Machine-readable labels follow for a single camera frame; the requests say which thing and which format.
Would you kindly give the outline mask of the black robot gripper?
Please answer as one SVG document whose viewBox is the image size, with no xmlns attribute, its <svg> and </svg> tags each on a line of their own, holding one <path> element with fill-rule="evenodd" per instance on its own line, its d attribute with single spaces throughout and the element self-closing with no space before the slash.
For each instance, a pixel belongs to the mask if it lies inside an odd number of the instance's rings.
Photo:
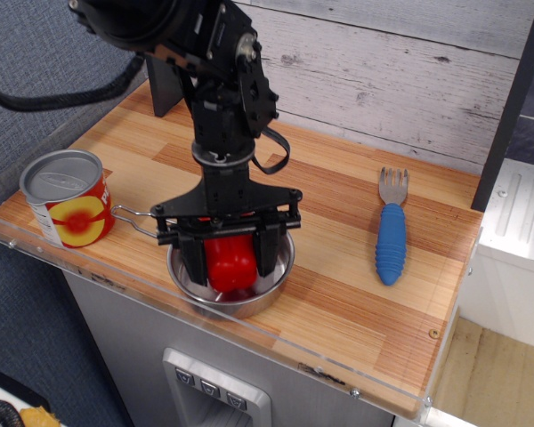
<svg viewBox="0 0 534 427">
<path fill-rule="evenodd" d="M 252 181 L 247 164 L 232 168 L 204 166 L 198 185 L 186 194 L 154 205 L 160 245 L 178 245 L 190 280 L 207 284 L 202 239 L 252 234 L 257 271 L 270 275 L 276 265 L 280 229 L 301 226 L 298 189 Z"/>
</svg>

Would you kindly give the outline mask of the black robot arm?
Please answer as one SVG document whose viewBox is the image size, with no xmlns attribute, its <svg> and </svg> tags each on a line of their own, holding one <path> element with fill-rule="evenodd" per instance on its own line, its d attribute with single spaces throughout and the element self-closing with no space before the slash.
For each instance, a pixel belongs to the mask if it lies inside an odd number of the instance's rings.
<svg viewBox="0 0 534 427">
<path fill-rule="evenodd" d="M 301 224 L 297 189 L 251 180 L 255 142 L 272 130 L 277 94 L 263 73 L 251 19 L 230 1 L 73 1 L 70 10 L 91 33 L 117 48 L 176 70 L 202 177 L 190 192 L 151 208 L 158 242 L 178 249 L 190 279 L 205 285 L 211 248 L 240 236 L 260 276 L 275 268 L 279 245 Z"/>
</svg>

